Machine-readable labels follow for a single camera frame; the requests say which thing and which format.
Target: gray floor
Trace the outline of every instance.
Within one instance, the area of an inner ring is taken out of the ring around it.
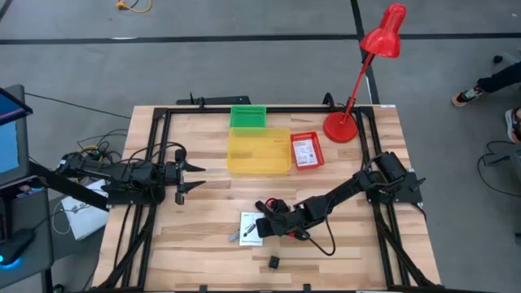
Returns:
[[[392,1],[360,1],[366,32]],[[521,28],[521,2],[402,1],[403,33],[505,33]],[[113,2],[15,0],[0,23],[0,39],[174,37],[271,33],[355,33],[349,1],[154,0],[145,15],[117,11]],[[396,104],[422,188],[428,228],[442,282],[449,287],[518,292],[521,199],[488,190],[476,160],[491,140],[504,140],[503,113],[520,104],[512,86],[464,108],[453,94],[503,65],[491,58],[516,53],[519,39],[403,41],[399,59],[376,59],[381,103]],[[350,93],[360,69],[356,41],[204,44],[0,46],[0,86],[23,84],[29,93],[130,115],[140,104],[179,98],[247,94],[254,103],[319,103],[330,91]],[[127,127],[128,121],[27,97],[31,156],[55,166],[76,140]],[[359,103],[368,103],[365,85]],[[112,139],[120,150],[123,140]],[[508,168],[488,168],[495,186],[521,193]],[[80,290],[96,248],[59,260],[56,282]],[[30,278],[1,292],[38,291]]]

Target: black metal frame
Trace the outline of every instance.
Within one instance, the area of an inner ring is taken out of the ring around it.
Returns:
[[[327,93],[321,106],[316,107],[267,107],[266,111],[268,113],[329,113],[329,112],[339,112],[339,111],[345,111],[345,106],[339,106],[336,105],[333,98],[331,97],[331,94]],[[147,150],[146,159],[151,158],[151,153],[153,151],[153,145],[155,144],[155,139],[157,137],[157,128],[159,125],[160,119],[164,119],[163,124],[163,133],[161,134],[160,139],[160,145],[158,146],[161,149],[158,163],[163,164],[165,155],[166,155],[166,142],[169,140],[169,126],[171,117],[173,114],[199,114],[199,113],[205,113],[205,114],[211,114],[211,113],[230,113],[230,107],[212,107],[205,105],[204,100],[199,101],[198,107],[184,107],[184,108],[156,108],[153,113],[152,118],[152,124],[151,124],[151,132],[148,138],[148,144],[147,146],[149,149]],[[378,136],[378,130],[376,126],[376,121],[374,119],[374,111],[372,107],[355,107],[353,109],[353,113],[356,116],[357,122],[358,122],[358,133],[361,139],[361,148],[362,148],[362,154],[363,154],[363,160],[364,162],[368,162],[370,159],[369,154],[369,147],[367,146],[367,138],[366,138],[366,132],[364,129],[364,122],[362,119],[362,114],[366,115],[369,119],[370,123],[370,130],[371,135],[373,137],[374,142],[374,149],[376,150],[377,154],[382,152],[382,148],[380,146],[379,136]],[[374,197],[368,196],[368,201],[371,202],[371,205],[373,207],[374,211],[374,218],[375,223],[378,227],[377,219],[382,216],[382,211],[380,209],[380,203],[374,200]],[[396,213],[394,211],[394,207],[392,202],[386,203],[387,206],[387,216],[389,218],[391,229],[392,229],[392,235],[396,239],[397,243],[401,245],[400,241],[400,232],[398,230],[398,224],[396,220]],[[149,209],[149,216],[155,217],[157,207],[155,205],[150,206]],[[134,213],[134,222],[132,225],[131,235],[130,235],[130,242],[133,242],[137,235],[139,230],[139,223],[141,222],[143,214],[143,206],[137,206],[136,211]],[[385,274],[385,280],[387,284],[387,288],[391,288],[394,285],[394,280],[392,277],[392,268],[391,268],[391,261],[389,260],[388,255],[388,249],[386,244],[385,236],[378,230],[378,239],[379,239],[379,248],[381,251],[382,256],[382,262],[383,262],[383,271]],[[143,250],[142,250],[142,258],[140,262],[139,267],[139,274],[138,274],[138,284],[136,287],[131,287],[131,290],[142,290],[145,286],[145,281],[147,277],[147,265],[148,265],[148,259],[150,256],[150,250],[151,250],[151,234],[149,234],[143,244]],[[401,281],[402,285],[409,286],[409,275],[407,274],[405,265],[403,264],[403,261],[398,260],[399,262],[399,269],[401,273]],[[128,290],[129,287],[129,280],[130,280],[130,272],[132,270],[132,262],[129,264],[129,267],[127,270],[125,270],[123,275],[123,281],[121,283],[122,288],[114,288],[112,291],[120,291],[120,290]]]

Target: label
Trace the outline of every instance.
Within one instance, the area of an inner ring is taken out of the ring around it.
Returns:
[[[293,142],[293,150],[295,151],[297,166],[304,167],[318,164],[317,154],[315,154],[311,139]]]

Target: wooden tabletop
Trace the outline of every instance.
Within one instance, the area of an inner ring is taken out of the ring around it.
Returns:
[[[154,107],[134,108],[124,157],[147,146],[153,110]],[[410,167],[397,109],[375,106],[374,112],[383,150],[394,151],[402,164]],[[291,113],[268,114],[267,119],[269,127],[289,127],[292,133],[316,131],[325,157],[323,166],[298,171],[293,164],[287,176],[239,176],[230,174],[226,167],[229,114],[174,114],[169,141],[183,144],[188,150],[188,161],[207,169],[187,173],[186,181],[207,183],[192,190],[184,206],[174,203],[175,187],[167,189],[155,219],[145,289],[198,290],[199,285],[208,285],[209,290],[302,290],[305,283],[314,290],[385,288],[373,212],[362,193],[340,204],[329,217],[337,245],[332,257],[324,256],[310,242],[288,237],[266,238],[263,247],[240,247],[238,242],[228,241],[239,227],[240,212],[257,212],[257,200],[277,198],[293,204],[312,195],[324,195],[358,171],[358,136],[345,144],[332,142],[322,131],[325,117],[326,114]],[[367,120],[365,127],[372,146]],[[169,149],[167,160],[173,160],[173,152],[173,148]],[[395,208],[404,249],[425,275],[438,283],[423,215],[407,203],[395,204]],[[110,211],[94,285],[112,271],[125,209]],[[131,216],[120,257],[128,245]],[[327,251],[331,250],[326,225],[309,232]],[[394,279],[399,283],[396,257],[391,248],[389,251]],[[268,268],[270,256],[280,257],[279,268],[274,272]],[[138,261],[134,261],[131,285],[137,282],[137,267]]]

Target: yellow plastic tray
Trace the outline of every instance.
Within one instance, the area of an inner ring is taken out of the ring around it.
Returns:
[[[232,128],[228,169],[241,174],[286,174],[291,168],[287,128]]]

